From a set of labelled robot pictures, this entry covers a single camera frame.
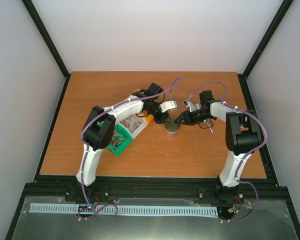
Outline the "orange candy bin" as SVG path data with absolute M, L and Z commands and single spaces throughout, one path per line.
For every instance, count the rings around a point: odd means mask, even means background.
M 145 110 L 145 104 L 148 100 L 140 100 L 140 98 L 144 98 L 146 96 L 144 94 L 145 91 L 145 89 L 137 88 L 131 93 L 131 96 L 129 96 L 129 98 L 136 99 L 136 101 L 130 102 L 128 112 L 133 119 L 135 119 L 139 123 L 144 122 L 147 125 L 154 119 L 154 117 Z

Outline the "white jar lid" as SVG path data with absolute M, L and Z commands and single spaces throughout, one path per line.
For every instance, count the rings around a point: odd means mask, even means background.
M 173 130 L 180 130 L 181 125 L 180 124 L 175 124 L 175 119 L 174 117 L 171 117 L 169 120 L 167 120 L 164 123 L 164 129 L 173 131 Z

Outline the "metal scoop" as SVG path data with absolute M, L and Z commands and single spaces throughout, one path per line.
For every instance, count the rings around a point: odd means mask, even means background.
M 200 104 L 200 103 L 196 103 L 196 104 L 194 105 L 194 108 L 195 108 L 195 110 L 199 110 L 199 109 L 201 108 L 201 104 Z M 205 119 L 205 120 L 203 121 L 203 123 L 206 124 L 207 127 L 201 126 L 201 123 L 198 124 L 199 127 L 200 127 L 201 129 L 209 129 L 209 130 L 211 131 L 211 133 L 213 134 L 213 133 L 214 133 L 214 131 L 213 131 L 213 125 L 214 125 L 214 124 L 212 123 L 212 121 L 211 121 L 210 119 Z

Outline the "white candy bin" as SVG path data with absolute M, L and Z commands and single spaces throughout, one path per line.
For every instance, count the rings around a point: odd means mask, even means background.
M 147 127 L 145 117 L 138 117 L 132 114 L 122 119 L 115 125 L 115 130 L 120 135 L 130 136 L 133 140 Z

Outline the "green candy bin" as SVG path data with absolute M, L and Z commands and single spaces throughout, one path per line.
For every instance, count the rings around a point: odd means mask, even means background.
M 133 141 L 129 131 L 122 125 L 116 124 L 108 149 L 115 155 L 119 156 Z

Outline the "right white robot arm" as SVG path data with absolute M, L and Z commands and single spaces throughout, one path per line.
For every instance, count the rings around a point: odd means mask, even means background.
M 233 199 L 238 193 L 240 177 L 247 160 L 262 142 L 260 125 L 255 120 L 255 112 L 247 113 L 230 107 L 222 100 L 216 100 L 210 90 L 199 94 L 200 103 L 192 104 L 185 100 L 187 108 L 174 121 L 176 124 L 194 126 L 207 123 L 212 126 L 212 120 L 225 122 L 225 144 L 228 149 L 224 168 L 218 175 L 215 184 L 214 197 L 220 203 Z

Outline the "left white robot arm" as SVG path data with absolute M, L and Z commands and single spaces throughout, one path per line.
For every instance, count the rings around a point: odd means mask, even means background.
M 162 91 L 149 95 L 148 91 L 145 93 L 136 91 L 112 106 L 92 108 L 80 134 L 83 142 L 83 155 L 76 175 L 77 181 L 81 183 L 76 190 L 76 195 L 82 201 L 86 202 L 93 198 L 94 188 L 90 185 L 96 179 L 101 154 L 111 143 L 116 124 L 130 115 L 143 111 L 153 116 L 157 124 L 165 123 L 170 117 L 168 111 L 177 108 L 176 102 L 172 99 L 162 103 L 157 102 L 157 98 L 165 93 Z

